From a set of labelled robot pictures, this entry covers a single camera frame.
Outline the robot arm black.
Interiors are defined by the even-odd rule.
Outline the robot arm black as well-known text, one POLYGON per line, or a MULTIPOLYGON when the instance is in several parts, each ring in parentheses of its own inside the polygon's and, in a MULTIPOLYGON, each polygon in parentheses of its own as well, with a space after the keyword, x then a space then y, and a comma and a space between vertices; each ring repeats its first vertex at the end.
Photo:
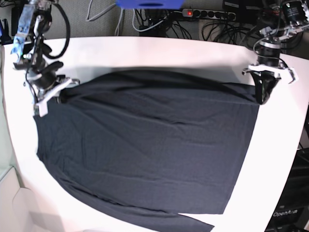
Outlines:
POLYGON ((262 38, 252 47, 257 61, 242 71, 252 76, 255 99, 260 105, 268 101, 279 81, 292 84, 298 80, 295 69, 280 58, 281 44, 309 29, 309 7, 305 0, 280 0, 278 3, 274 6, 263 1, 264 9, 255 27, 262 38))
POLYGON ((70 23, 57 0, 30 0, 24 5, 14 36, 11 54, 16 56, 15 70, 25 71, 25 81, 33 96, 34 115, 48 114, 48 102, 70 85, 78 85, 79 79, 72 79, 56 72, 63 67, 59 61, 69 46, 70 23), (50 46, 44 43, 44 34, 52 24, 52 7, 55 6, 66 28, 65 44, 61 52, 53 56, 50 46))

